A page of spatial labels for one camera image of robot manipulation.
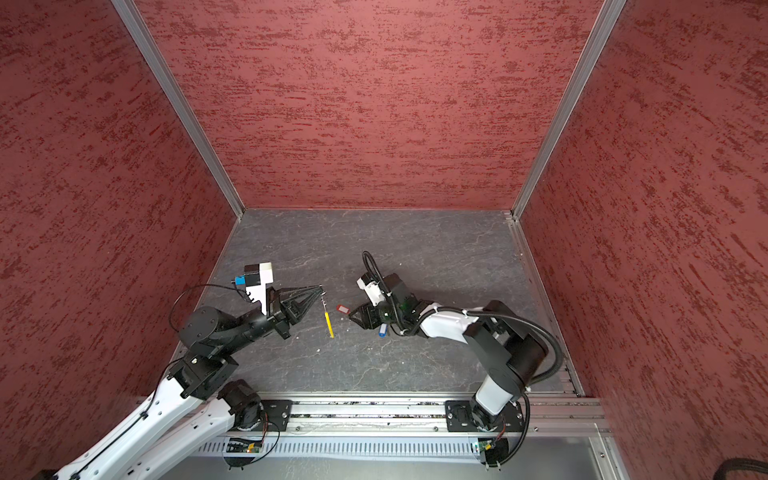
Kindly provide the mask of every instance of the textured red wall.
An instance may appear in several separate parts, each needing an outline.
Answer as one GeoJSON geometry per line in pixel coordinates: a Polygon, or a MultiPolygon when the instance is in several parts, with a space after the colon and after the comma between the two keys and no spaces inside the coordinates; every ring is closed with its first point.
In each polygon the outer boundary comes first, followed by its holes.
{"type": "Polygon", "coordinates": [[[0,472],[23,479],[153,389],[233,214],[108,0],[6,2],[0,31],[0,472]]]}
{"type": "Polygon", "coordinates": [[[768,460],[767,19],[630,0],[524,213],[633,480],[768,460]]]}
{"type": "Polygon", "coordinates": [[[509,208],[601,0],[137,0],[248,207],[509,208]]]}

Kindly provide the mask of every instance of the yellow screwdriver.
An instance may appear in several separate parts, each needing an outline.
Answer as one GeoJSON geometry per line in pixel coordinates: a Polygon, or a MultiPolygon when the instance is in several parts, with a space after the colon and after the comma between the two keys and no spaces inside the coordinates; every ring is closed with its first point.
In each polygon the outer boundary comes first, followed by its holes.
{"type": "Polygon", "coordinates": [[[331,328],[331,317],[328,316],[328,308],[326,307],[326,293],[323,291],[323,295],[320,296],[320,301],[323,302],[323,310],[326,312],[326,323],[328,323],[328,332],[333,337],[333,329],[331,328]]]}

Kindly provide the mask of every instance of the metal corner post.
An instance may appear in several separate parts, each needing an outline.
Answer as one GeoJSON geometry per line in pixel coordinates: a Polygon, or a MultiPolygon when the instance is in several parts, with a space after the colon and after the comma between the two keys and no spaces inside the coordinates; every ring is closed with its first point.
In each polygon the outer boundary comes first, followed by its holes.
{"type": "Polygon", "coordinates": [[[197,121],[192,107],[181,92],[179,84],[176,83],[176,79],[163,59],[160,49],[154,43],[152,34],[149,32],[147,24],[144,23],[141,13],[136,8],[133,0],[112,0],[112,5],[118,11],[125,27],[128,29],[134,42],[136,42],[136,46],[138,46],[141,54],[144,56],[144,60],[149,65],[158,83],[163,88],[184,128],[187,129],[187,133],[192,138],[210,173],[214,176],[214,180],[219,185],[221,192],[227,198],[237,218],[241,218],[243,212],[245,212],[243,201],[240,199],[240,195],[237,194],[234,185],[232,185],[232,180],[230,180],[227,172],[221,165],[216,151],[208,141],[203,127],[197,121]]]}
{"type": "Polygon", "coordinates": [[[574,68],[574,72],[571,75],[571,80],[565,88],[563,98],[560,100],[558,109],[552,118],[552,123],[549,125],[547,134],[541,142],[541,148],[539,148],[536,158],[533,160],[528,177],[525,179],[515,205],[512,207],[512,217],[515,220],[520,220],[522,217],[523,210],[531,199],[538,179],[547,167],[549,157],[552,155],[554,147],[557,145],[560,135],[563,133],[565,125],[568,123],[568,119],[576,107],[581,92],[584,90],[584,86],[587,84],[587,80],[595,64],[598,62],[600,53],[603,51],[605,42],[611,35],[614,25],[616,25],[625,2],[626,0],[605,0],[598,12],[598,17],[594,21],[594,26],[589,34],[589,38],[587,38],[587,43],[584,44],[584,50],[581,51],[581,56],[578,62],[576,62],[576,68],[574,68]]]}

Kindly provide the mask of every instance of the gray floor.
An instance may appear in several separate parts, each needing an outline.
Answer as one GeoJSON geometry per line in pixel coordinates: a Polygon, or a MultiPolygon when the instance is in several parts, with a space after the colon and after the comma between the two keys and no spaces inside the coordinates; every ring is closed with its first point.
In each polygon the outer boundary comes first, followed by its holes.
{"type": "MultiPolygon", "coordinates": [[[[447,339],[378,337],[335,310],[366,301],[356,280],[369,250],[382,274],[397,272],[419,298],[484,306],[501,300],[535,319],[536,308],[502,212],[249,210],[223,253],[215,283],[249,263],[273,263],[273,286],[323,284],[335,339],[318,302],[292,336],[270,335],[235,355],[242,378],[261,392],[474,392],[485,372],[466,345],[447,339]]],[[[237,294],[208,289],[204,303],[240,315],[237,294]]],[[[534,387],[562,392],[557,376],[534,387]]]]}
{"type": "Polygon", "coordinates": [[[485,470],[480,465],[439,462],[370,462],[327,458],[265,458],[243,470],[227,465],[221,458],[190,457],[171,469],[163,480],[204,480],[227,478],[312,478],[317,480],[357,480],[360,478],[397,480],[432,480],[477,478],[501,480],[590,480],[601,478],[587,439],[528,438],[520,452],[502,470],[485,470]]]}

